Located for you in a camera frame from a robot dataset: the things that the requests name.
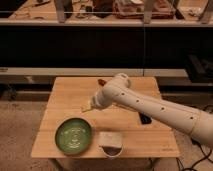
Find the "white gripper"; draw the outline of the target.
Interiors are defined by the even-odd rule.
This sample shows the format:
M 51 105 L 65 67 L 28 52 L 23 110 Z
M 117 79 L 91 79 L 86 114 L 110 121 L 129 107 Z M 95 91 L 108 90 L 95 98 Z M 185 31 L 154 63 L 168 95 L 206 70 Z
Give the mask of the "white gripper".
M 97 91 L 91 98 L 91 105 L 97 109 L 103 109 L 107 107 L 107 99 L 101 91 Z M 85 113 L 93 110 L 90 104 L 83 105 L 81 107 L 81 112 Z

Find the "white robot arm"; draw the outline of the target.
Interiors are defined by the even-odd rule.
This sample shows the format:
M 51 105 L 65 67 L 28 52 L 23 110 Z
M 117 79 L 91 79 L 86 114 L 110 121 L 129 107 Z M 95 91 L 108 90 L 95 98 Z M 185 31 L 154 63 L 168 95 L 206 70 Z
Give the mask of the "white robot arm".
M 81 110 L 103 110 L 116 103 L 166 124 L 213 149 L 213 114 L 138 93 L 133 91 L 130 85 L 130 78 L 126 74 L 116 74 Z

